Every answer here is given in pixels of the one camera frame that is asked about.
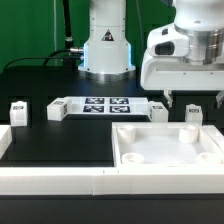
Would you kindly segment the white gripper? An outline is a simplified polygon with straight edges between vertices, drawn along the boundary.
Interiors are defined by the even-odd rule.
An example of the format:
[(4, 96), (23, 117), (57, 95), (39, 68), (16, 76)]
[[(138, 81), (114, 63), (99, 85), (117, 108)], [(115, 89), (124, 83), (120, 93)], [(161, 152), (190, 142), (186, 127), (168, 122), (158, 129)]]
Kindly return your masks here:
[(216, 101), (222, 104), (224, 29), (191, 31), (171, 23), (152, 30), (140, 84), (145, 90), (164, 90), (169, 108), (173, 106), (172, 90), (220, 91)]

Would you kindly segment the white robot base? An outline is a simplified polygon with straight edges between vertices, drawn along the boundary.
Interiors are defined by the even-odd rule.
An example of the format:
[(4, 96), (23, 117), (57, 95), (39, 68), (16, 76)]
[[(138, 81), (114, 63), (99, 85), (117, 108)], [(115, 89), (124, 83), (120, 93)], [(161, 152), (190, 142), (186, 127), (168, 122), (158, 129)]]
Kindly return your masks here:
[(101, 82), (131, 77), (131, 45), (126, 40), (126, 0), (90, 0), (90, 32), (83, 46), (81, 76)]

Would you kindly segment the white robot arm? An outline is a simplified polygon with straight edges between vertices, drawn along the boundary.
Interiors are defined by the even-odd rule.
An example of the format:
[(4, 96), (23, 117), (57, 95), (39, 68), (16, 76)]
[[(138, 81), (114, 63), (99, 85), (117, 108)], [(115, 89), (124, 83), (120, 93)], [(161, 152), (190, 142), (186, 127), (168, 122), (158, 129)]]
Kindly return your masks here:
[(176, 9), (174, 22), (147, 39), (140, 84), (162, 90), (215, 91), (224, 104), (224, 0), (163, 0)]

